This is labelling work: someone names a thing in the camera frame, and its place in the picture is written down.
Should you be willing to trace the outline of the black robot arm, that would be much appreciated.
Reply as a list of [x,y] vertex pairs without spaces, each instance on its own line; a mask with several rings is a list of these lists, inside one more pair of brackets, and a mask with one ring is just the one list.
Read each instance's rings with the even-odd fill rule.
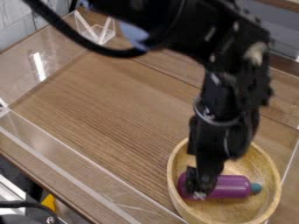
[[237,0],[82,0],[97,13],[121,22],[131,43],[114,49],[85,38],[43,0],[23,0],[55,29],[94,53],[121,59],[170,49],[205,67],[194,102],[187,169],[181,190],[203,199],[215,191],[225,164],[243,157],[258,132],[261,109],[274,90],[270,75],[270,31]]

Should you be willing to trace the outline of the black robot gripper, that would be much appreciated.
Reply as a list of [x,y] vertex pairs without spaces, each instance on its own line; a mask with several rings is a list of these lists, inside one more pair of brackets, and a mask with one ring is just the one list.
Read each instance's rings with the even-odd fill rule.
[[190,119],[190,140],[187,152],[197,156],[197,169],[187,167],[185,189],[206,198],[211,195],[225,161],[239,159],[247,152],[258,132],[260,111],[245,114],[229,126],[215,126],[194,115]]

